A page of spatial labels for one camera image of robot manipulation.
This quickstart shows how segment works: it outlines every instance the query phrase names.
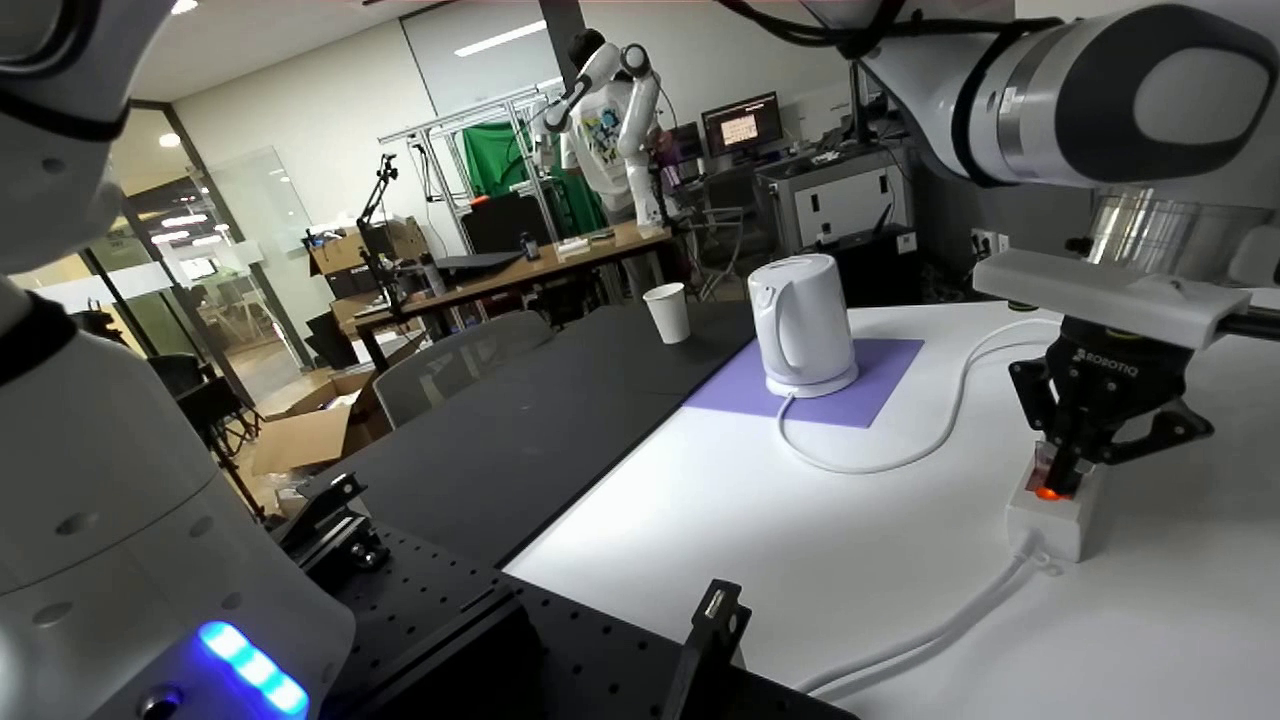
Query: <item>electric kettle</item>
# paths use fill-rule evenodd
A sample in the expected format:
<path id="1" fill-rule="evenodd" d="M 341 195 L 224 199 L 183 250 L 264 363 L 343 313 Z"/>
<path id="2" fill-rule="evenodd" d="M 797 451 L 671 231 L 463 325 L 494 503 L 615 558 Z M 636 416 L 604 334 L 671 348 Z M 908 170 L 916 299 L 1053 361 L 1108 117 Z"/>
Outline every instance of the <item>electric kettle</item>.
<path id="1" fill-rule="evenodd" d="M 773 394 L 830 394 L 856 381 L 842 286 L 830 254 L 803 250 L 746 274 Z"/>

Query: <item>purple mat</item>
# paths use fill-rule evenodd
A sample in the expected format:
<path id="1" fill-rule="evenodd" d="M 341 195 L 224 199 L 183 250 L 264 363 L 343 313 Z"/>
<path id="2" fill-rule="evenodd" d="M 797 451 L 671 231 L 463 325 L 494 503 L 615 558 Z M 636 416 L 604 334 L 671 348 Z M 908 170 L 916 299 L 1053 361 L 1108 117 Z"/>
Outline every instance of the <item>purple mat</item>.
<path id="1" fill-rule="evenodd" d="M 896 385 L 908 374 L 924 340 L 856 340 L 859 381 L 834 394 L 797 400 L 793 421 L 872 426 Z M 783 400 L 766 394 L 759 348 L 746 344 L 726 361 L 687 408 L 774 416 Z"/>

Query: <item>ceiling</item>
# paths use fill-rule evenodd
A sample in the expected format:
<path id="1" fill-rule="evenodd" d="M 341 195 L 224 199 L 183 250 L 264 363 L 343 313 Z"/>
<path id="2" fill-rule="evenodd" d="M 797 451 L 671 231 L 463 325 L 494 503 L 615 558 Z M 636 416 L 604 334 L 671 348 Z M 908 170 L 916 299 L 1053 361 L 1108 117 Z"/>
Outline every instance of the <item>ceiling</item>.
<path id="1" fill-rule="evenodd" d="M 446 0 L 201 0 L 158 26 L 133 97 L 183 99 L 436 2 Z"/>

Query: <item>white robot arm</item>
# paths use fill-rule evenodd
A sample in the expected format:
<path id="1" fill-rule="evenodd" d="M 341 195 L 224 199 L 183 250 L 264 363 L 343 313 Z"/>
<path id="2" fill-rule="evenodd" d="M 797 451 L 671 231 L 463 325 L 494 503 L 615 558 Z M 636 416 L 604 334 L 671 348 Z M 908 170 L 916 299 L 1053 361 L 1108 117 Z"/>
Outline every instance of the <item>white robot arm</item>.
<path id="1" fill-rule="evenodd" d="M 803 0 L 820 26 L 718 2 L 864 65 L 933 156 L 975 182 L 1154 182 L 1183 202 L 1280 207 L 1280 56 L 1256 33 L 1275 33 L 1280 15 L 1260 0 L 1150 2 L 1074 22 L 1013 21 L 1013 0 Z M 1212 433 L 1181 402 L 1195 348 L 1224 332 L 1280 340 L 1280 320 L 1247 313 L 1247 293 L 1139 268 L 1002 250 L 975 268 L 975 286 L 1066 317 L 1045 361 L 1013 366 L 1047 445 L 1032 483 L 1053 497 L 1074 497 L 1092 465 Z M 1150 416 L 1146 434 L 1121 445 L 1139 416 Z"/>
<path id="2" fill-rule="evenodd" d="M 355 636 L 251 525 L 158 374 L 2 280 L 119 213 L 102 163 L 168 6 L 0 0 L 0 717 L 100 717 L 171 648 L 183 690 L 129 703 L 315 717 Z M 190 673 L 207 643 L 251 662 L 254 690 Z"/>
<path id="3" fill-rule="evenodd" d="M 658 221 L 658 199 L 657 199 L 657 182 L 642 150 L 642 137 L 657 119 L 658 76 L 652 73 L 649 50 L 640 43 L 628 43 L 628 47 L 599 43 L 588 56 L 588 65 L 575 73 L 575 83 L 556 104 L 549 104 L 542 123 L 551 130 L 563 130 L 575 104 L 588 99 L 591 91 L 604 91 L 615 76 L 631 78 L 628 111 L 615 137 L 615 156 L 628 166 L 640 236 L 658 236 L 664 221 Z"/>

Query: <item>cardboard box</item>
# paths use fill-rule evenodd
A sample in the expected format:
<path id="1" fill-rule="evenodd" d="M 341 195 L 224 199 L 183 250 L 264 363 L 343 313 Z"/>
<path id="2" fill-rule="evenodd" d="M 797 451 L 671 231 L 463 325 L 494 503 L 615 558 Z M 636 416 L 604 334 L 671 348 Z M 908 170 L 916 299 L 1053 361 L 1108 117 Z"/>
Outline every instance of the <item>cardboard box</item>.
<path id="1" fill-rule="evenodd" d="M 386 421 L 369 393 L 371 372 L 330 372 L 327 385 L 301 393 L 282 416 L 264 416 L 251 470 L 320 470 L 365 445 L 386 434 Z"/>
<path id="2" fill-rule="evenodd" d="M 282 388 L 277 388 L 270 394 L 264 394 L 254 402 L 254 416 L 258 421 L 281 421 L 281 416 L 294 416 L 302 402 L 313 402 L 315 393 L 323 393 L 323 385 L 330 385 L 341 372 L 330 366 L 320 366 L 320 372 L 306 372 Z"/>
<path id="3" fill-rule="evenodd" d="M 386 221 L 386 241 L 398 259 L 432 254 L 425 228 L 413 214 Z"/>
<path id="4" fill-rule="evenodd" d="M 355 228 L 343 228 L 341 236 L 313 248 L 320 274 L 365 268 L 365 241 Z"/>

